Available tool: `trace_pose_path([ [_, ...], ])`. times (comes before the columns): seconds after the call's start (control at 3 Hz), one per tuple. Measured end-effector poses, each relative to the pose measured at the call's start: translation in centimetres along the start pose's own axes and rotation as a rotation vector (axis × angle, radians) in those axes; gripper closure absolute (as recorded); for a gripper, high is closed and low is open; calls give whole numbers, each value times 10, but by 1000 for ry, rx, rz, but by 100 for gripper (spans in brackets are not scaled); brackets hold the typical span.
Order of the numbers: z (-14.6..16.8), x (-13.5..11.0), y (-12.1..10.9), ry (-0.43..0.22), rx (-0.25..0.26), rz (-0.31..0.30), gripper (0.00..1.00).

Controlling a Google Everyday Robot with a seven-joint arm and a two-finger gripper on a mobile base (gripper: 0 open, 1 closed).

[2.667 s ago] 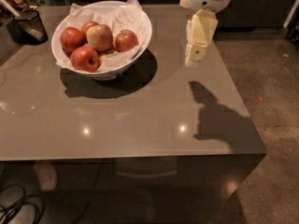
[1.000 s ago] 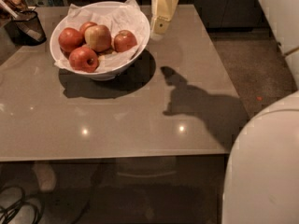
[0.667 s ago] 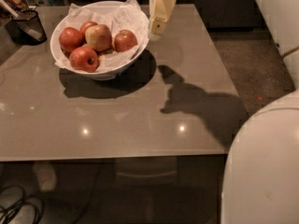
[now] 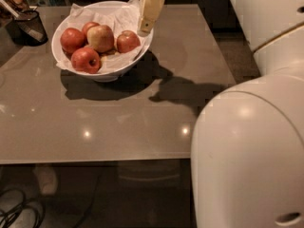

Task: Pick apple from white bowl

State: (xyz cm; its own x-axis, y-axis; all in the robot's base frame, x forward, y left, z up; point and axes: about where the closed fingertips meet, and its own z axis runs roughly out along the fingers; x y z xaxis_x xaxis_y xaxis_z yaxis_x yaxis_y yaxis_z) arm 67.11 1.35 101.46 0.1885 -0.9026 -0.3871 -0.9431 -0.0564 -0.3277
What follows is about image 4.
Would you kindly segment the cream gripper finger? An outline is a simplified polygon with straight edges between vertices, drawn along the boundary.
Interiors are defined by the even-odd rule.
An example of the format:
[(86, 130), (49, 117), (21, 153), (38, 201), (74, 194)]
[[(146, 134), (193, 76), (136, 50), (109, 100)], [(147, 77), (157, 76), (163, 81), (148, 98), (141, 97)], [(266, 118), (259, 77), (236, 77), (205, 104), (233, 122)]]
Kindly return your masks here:
[(152, 31), (163, 5), (164, 0), (140, 0), (139, 34), (147, 35)]

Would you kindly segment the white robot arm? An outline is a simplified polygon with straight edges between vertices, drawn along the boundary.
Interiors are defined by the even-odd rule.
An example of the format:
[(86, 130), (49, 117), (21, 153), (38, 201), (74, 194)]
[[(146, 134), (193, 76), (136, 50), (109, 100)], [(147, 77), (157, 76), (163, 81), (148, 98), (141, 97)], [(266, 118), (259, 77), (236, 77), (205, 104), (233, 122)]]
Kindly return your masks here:
[(197, 228), (304, 228), (304, 0), (194, 0), (233, 8), (259, 77), (199, 114), (191, 171)]

